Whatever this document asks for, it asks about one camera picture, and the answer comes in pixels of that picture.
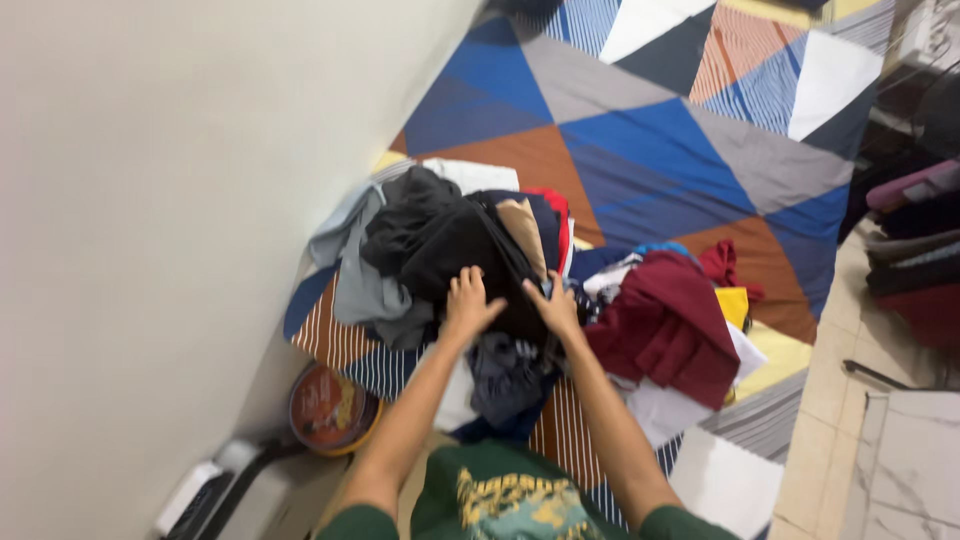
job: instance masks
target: bedsheet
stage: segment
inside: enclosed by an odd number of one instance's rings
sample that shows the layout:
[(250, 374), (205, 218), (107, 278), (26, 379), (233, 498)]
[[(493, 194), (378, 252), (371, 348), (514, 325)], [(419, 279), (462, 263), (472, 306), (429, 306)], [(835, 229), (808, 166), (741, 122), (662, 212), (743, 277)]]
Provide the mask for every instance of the bedsheet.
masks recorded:
[[(586, 32), (583, 16), (598, 3), (610, 24)], [(748, 335), (770, 363), (744, 381), (745, 394), (762, 397), (743, 408), (789, 433), (890, 6), (833, 0), (800, 16), (752, 0), (567, 0), (542, 32), (495, 18), (465, 37), (391, 148), (514, 168), (521, 188), (560, 191), (577, 237), (595, 246), (674, 240), (699, 254), (731, 238), (739, 277), (767, 295)], [(336, 280), (328, 268), (301, 285), (285, 334), (393, 399), (423, 347), (387, 351), (337, 323)], [(767, 399), (766, 388), (783, 398)], [(623, 523), (569, 380), (557, 382), (529, 444)], [(682, 444), (658, 449), (661, 465)], [(765, 458), (785, 455), (770, 446)]]

